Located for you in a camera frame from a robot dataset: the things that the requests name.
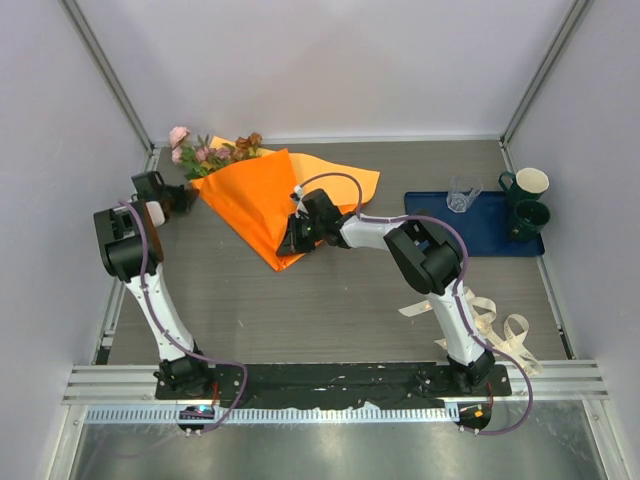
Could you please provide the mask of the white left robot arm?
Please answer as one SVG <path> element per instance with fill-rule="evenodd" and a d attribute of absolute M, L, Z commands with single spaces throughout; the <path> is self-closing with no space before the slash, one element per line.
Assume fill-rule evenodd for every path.
<path fill-rule="evenodd" d="M 169 294 L 157 233 L 171 215 L 189 212 L 198 191 L 168 185 L 156 170 L 133 176 L 132 183 L 130 201 L 93 215 L 101 261 L 134 296 L 151 329 L 158 348 L 154 377 L 160 396 L 200 399 L 210 393 L 213 375 Z"/>

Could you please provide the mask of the pink fake flower stem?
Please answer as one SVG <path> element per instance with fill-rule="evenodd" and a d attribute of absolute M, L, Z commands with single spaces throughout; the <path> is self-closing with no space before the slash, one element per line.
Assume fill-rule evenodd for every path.
<path fill-rule="evenodd" d="M 189 141 L 190 131 L 185 126 L 176 126 L 169 132 L 172 162 L 185 170 L 185 177 L 193 180 L 200 177 L 200 164 L 195 149 Z"/>
<path fill-rule="evenodd" d="M 212 147 L 209 136 L 197 137 L 198 146 L 195 148 L 196 173 L 205 177 L 232 163 L 235 147 L 225 143 L 220 147 Z"/>

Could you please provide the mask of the orange wrapping paper sheet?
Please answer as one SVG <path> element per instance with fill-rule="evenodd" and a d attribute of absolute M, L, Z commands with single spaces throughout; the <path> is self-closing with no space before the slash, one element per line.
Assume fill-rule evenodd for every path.
<path fill-rule="evenodd" d="M 380 173 L 332 163 L 304 153 L 286 149 L 261 148 L 259 157 L 232 163 L 192 185 L 200 197 L 276 272 L 281 272 L 302 258 L 300 254 L 279 257 L 287 219 L 295 210 L 290 198 L 294 187 L 324 174 L 304 190 L 321 188 L 339 210 L 347 213 L 356 207 L 358 187 L 363 201 L 372 200 Z"/>

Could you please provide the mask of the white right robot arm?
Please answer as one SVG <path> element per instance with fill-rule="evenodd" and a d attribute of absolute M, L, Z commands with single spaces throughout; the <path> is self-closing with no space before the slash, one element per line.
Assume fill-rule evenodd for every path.
<path fill-rule="evenodd" d="M 322 189 L 305 194 L 297 186 L 291 198 L 296 210 L 288 217 L 278 256 L 309 253 L 320 242 L 388 252 L 404 280 L 425 296 L 436 315 L 445 336 L 453 388 L 472 395 L 486 385 L 495 357 L 464 298 L 466 250 L 442 221 L 424 215 L 390 218 L 342 213 Z"/>

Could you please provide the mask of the orange fake flower stem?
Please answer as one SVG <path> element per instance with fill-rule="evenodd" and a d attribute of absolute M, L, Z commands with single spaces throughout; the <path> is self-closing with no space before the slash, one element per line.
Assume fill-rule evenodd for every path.
<path fill-rule="evenodd" d="M 262 140 L 262 136 L 256 132 L 248 137 L 238 137 L 235 141 L 232 159 L 238 162 L 259 157 Z"/>

